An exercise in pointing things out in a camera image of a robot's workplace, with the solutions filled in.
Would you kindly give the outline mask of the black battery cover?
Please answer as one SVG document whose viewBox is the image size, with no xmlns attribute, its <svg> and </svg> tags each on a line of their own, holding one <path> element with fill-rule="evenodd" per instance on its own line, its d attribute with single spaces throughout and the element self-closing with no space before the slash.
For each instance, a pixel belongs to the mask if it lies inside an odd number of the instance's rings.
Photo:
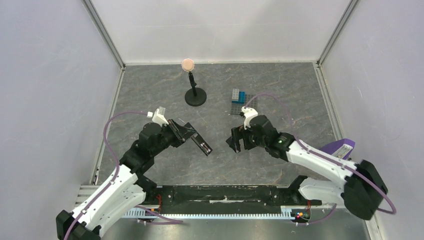
<svg viewBox="0 0 424 240">
<path fill-rule="evenodd" d="M 235 153 L 241 151 L 240 139 L 237 136 L 232 135 L 225 142 Z"/>
</svg>

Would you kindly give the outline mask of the black remote control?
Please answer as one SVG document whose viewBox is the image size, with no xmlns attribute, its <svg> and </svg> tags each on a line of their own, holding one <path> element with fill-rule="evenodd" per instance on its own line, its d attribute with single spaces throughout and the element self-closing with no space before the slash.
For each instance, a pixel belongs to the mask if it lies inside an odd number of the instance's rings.
<svg viewBox="0 0 424 240">
<path fill-rule="evenodd" d="M 203 139 L 200 134 L 194 133 L 190 138 L 206 156 L 209 156 L 213 151 L 210 145 Z"/>
</svg>

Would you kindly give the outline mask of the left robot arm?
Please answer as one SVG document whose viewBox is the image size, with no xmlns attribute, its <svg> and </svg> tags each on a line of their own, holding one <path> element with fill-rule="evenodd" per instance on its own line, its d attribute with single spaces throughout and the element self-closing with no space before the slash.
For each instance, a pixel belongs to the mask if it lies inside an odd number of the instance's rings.
<svg viewBox="0 0 424 240">
<path fill-rule="evenodd" d="M 145 172 L 162 151 L 177 148 L 196 134 L 188 123 L 181 126 L 172 119 L 166 124 L 147 123 L 107 180 L 74 210 L 57 215 L 58 239 L 100 240 L 130 209 L 152 204 L 157 184 Z"/>
</svg>

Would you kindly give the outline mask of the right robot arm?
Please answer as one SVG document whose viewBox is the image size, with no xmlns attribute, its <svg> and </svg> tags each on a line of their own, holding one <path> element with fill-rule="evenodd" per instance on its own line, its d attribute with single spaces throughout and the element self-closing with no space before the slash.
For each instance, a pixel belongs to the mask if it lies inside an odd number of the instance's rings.
<svg viewBox="0 0 424 240">
<path fill-rule="evenodd" d="M 363 159 L 356 163 L 310 147 L 292 134 L 277 131 L 264 115 L 253 117 L 248 126 L 233 127 L 226 143 L 236 153 L 242 147 L 245 150 L 263 148 L 276 159 L 303 166 L 327 179 L 306 177 L 299 185 L 290 188 L 288 196 L 295 204 L 320 200 L 343 205 L 354 216 L 370 220 L 388 193 L 371 162 Z"/>
</svg>

